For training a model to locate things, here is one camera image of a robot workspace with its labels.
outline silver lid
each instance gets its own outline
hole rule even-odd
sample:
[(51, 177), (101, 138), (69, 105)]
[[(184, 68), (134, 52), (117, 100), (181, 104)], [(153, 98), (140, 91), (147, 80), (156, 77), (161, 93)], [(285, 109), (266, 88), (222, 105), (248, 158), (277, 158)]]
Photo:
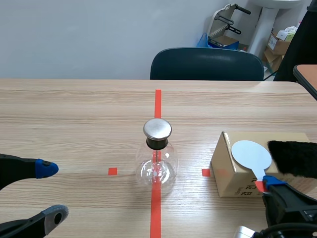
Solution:
[(154, 118), (144, 124), (143, 132), (151, 140), (165, 140), (172, 134), (172, 126), (166, 120)]

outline black brush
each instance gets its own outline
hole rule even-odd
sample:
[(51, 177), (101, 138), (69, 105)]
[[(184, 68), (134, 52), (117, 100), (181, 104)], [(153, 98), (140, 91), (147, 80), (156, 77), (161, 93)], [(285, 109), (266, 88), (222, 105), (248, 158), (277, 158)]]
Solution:
[(267, 145), (281, 173), (317, 179), (316, 143), (273, 140)]

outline clear glass jar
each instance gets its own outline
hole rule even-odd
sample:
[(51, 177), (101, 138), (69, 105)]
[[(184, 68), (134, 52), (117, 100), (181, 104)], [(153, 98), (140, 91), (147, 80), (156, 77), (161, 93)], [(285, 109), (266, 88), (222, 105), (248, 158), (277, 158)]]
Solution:
[(167, 138), (171, 135), (171, 125), (163, 119), (152, 119), (145, 123), (146, 142), (136, 154), (136, 177), (144, 185), (160, 183), (161, 187), (171, 185), (177, 175), (178, 157)]

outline wooden table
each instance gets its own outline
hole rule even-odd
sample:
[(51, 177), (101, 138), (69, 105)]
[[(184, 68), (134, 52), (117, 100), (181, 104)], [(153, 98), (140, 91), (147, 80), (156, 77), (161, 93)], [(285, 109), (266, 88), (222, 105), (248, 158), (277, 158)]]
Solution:
[(135, 180), (134, 157), (159, 88), (179, 155), (175, 185), (162, 198), (162, 237), (265, 228), (261, 199), (219, 198), (201, 169), (223, 130), (305, 132), (317, 141), (317, 103), (291, 82), (2, 79), (1, 153), (56, 162), (60, 171), (3, 189), (0, 223), (64, 204), (70, 215), (51, 238), (149, 238), (151, 192)]
[(297, 65), (293, 73), (302, 86), (317, 100), (317, 65)]

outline chair backrest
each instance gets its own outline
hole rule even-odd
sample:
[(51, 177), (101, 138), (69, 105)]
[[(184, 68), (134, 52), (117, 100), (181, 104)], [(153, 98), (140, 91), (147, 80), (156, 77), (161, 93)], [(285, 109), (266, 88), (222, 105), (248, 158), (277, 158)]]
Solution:
[(174, 48), (156, 55), (150, 79), (263, 81), (261, 60), (241, 51)]

